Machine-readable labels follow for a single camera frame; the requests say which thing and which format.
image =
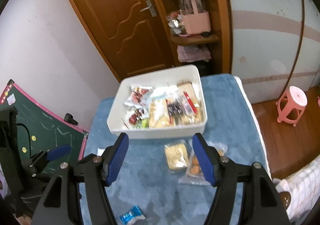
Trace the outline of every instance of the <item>green chalkboard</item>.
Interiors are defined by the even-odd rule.
[[[50,162],[43,172],[51,174],[62,162],[68,162],[71,165],[76,164],[82,141],[84,137],[87,137],[88,133],[79,128],[75,129],[64,121],[57,119],[54,114],[33,102],[11,80],[0,97],[0,109],[9,107],[8,102],[13,102],[14,100],[15,102],[12,106],[15,106],[19,112],[17,123],[22,123],[28,128],[31,141],[30,151],[28,132],[23,126],[18,126],[18,147],[21,161],[28,159],[30,154],[34,155],[40,150],[46,151],[68,144],[71,146],[70,154]]]

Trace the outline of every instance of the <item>blue snack wrapper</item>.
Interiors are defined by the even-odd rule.
[[[141,210],[137,205],[135,205],[128,213],[123,216],[120,216],[121,221],[124,225],[132,225],[137,220],[145,220],[145,216],[143,216]]]

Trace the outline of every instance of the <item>stool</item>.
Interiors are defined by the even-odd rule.
[[[281,101],[287,101],[287,104],[284,106],[282,111],[280,109]],[[305,95],[303,90],[295,86],[290,86],[288,89],[286,89],[286,91],[282,94],[280,99],[276,102],[279,114],[277,121],[279,123],[284,121],[286,123],[293,124],[293,126],[295,127],[298,120],[301,118],[307,103],[307,96]],[[297,112],[297,119],[295,120],[287,118],[287,116],[290,114],[292,110],[296,110]]]

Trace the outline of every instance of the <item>screw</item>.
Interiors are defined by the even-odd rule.
[[[61,169],[66,169],[67,167],[68,167],[68,163],[66,163],[66,162],[63,162],[60,164]]]
[[[221,156],[220,161],[223,163],[227,163],[227,162],[229,162],[229,158],[227,156]]]
[[[257,168],[257,169],[260,169],[260,168],[262,167],[261,164],[258,163],[258,162],[254,162],[254,163],[253,163],[253,166],[254,166],[255,168]]]
[[[95,163],[99,163],[99,162],[101,162],[101,160],[102,160],[102,157],[101,157],[101,156],[95,156],[95,157],[93,158],[93,161],[94,161]]]

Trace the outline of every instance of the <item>wooden door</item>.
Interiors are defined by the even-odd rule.
[[[70,0],[98,50],[119,79],[170,68],[173,55],[153,0]]]

